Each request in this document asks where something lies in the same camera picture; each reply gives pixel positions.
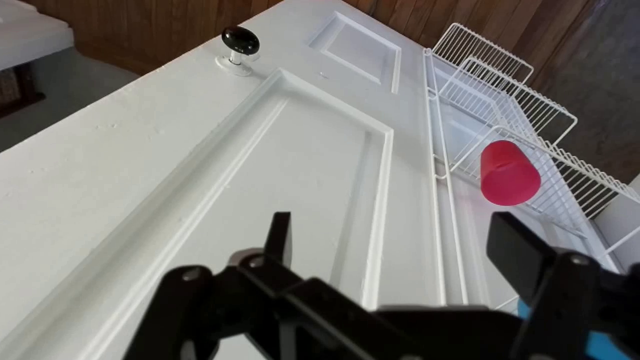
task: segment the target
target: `pink plastic cup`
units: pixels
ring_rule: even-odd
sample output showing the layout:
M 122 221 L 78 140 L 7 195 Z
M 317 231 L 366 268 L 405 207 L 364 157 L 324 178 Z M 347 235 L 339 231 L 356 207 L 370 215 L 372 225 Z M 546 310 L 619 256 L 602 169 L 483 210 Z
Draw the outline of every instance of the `pink plastic cup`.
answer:
M 485 199 L 515 206 L 529 199 L 540 182 L 540 172 L 514 141 L 497 140 L 482 150 L 479 190 Z

